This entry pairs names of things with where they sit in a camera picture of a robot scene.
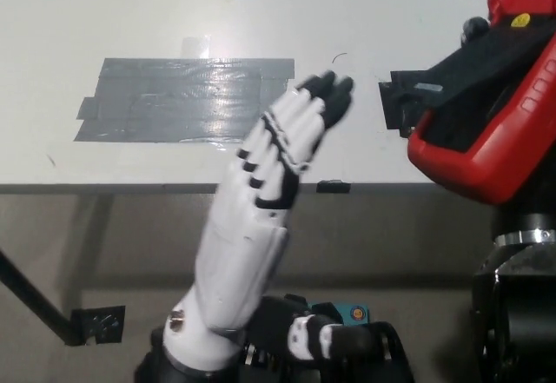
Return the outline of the white and black left hand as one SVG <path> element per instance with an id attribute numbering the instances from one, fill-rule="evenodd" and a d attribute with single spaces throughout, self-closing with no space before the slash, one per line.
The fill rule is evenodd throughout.
<path id="1" fill-rule="evenodd" d="M 162 346 L 186 372 L 220 372 L 242 349 L 248 322 L 279 265 L 301 178 L 327 132 L 348 112 L 354 81 L 333 71 L 280 96 L 224 173 L 195 258 L 194 282 L 175 305 Z"/>

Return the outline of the black right hand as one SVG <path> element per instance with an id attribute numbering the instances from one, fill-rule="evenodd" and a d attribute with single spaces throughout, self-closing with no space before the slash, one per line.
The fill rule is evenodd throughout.
<path id="1" fill-rule="evenodd" d="M 466 45 L 483 37 L 493 26 L 507 20 L 516 28 L 526 28 L 541 18 L 555 17 L 555 0 L 487 0 L 488 19 L 473 17 L 462 27 L 461 43 Z M 517 161 L 517 167 L 525 166 L 525 158 L 538 156 L 540 159 L 526 168 L 526 181 L 516 190 L 513 197 L 496 209 L 492 235 L 495 241 L 505 243 L 542 242 L 531 236 L 543 230 L 555 232 L 555 39 L 548 50 L 533 65 L 535 69 L 547 65 L 540 71 L 548 77 L 548 87 L 541 92 L 543 109 L 539 120 L 532 125 L 529 136 L 518 141 L 518 150 L 525 155 Z"/>

